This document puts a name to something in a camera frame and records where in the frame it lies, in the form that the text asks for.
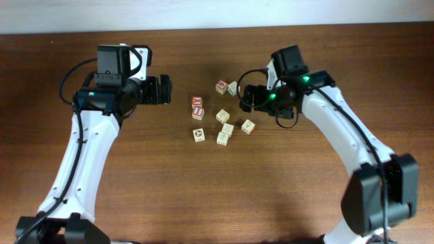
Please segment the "wooden block lightbulb picture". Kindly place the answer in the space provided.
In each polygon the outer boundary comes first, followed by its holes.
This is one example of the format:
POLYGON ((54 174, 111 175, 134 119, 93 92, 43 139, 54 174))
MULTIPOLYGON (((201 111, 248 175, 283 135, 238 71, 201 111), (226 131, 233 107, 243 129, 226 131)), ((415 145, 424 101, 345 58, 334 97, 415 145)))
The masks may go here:
POLYGON ((255 123, 253 123, 249 119, 246 119, 245 122, 241 126, 241 130, 243 132, 245 132, 246 134, 250 135, 254 131, 255 126, 256 126, 255 123))

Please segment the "wooden block letter F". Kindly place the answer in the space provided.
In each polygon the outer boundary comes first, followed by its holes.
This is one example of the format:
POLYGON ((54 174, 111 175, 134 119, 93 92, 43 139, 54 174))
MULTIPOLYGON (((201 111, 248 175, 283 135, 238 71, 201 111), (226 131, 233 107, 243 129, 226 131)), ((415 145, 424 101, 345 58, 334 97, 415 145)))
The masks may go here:
POLYGON ((217 114, 216 114, 216 119, 222 123, 225 124, 229 119, 230 119, 230 114, 225 111, 224 109, 221 109, 217 114))

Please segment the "wooden block brown ball picture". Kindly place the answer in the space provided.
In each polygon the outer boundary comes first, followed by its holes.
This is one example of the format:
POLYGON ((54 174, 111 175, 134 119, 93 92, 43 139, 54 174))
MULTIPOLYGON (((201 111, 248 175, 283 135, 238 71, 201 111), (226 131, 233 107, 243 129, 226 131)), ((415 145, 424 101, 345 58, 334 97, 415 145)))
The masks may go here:
POLYGON ((196 142, 201 142, 205 140, 205 134, 203 128, 193 130, 194 140, 196 142))

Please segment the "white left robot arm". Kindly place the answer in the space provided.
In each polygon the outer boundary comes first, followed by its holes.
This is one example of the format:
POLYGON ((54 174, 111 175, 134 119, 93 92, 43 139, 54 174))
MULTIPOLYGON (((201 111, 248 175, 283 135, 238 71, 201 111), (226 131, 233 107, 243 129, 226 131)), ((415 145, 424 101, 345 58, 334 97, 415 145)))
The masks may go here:
POLYGON ((111 243, 95 225, 98 186, 123 122, 141 104, 171 102, 168 75, 148 76, 147 45, 99 45, 91 72, 73 94, 71 135, 54 183, 34 217, 22 216, 17 243, 111 243))

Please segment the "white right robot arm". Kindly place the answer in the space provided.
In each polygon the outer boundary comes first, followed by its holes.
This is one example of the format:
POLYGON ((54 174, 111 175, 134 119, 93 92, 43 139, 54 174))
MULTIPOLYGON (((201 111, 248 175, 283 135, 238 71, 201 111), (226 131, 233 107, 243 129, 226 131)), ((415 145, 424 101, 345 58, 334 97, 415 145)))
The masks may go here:
POLYGON ((410 155, 396 155, 351 110, 325 70, 309 70, 298 46, 271 54, 259 69, 266 85, 236 91, 245 112, 276 121, 304 115, 325 136, 347 169, 342 220, 316 243, 391 243, 389 229, 416 215, 419 167, 410 155))

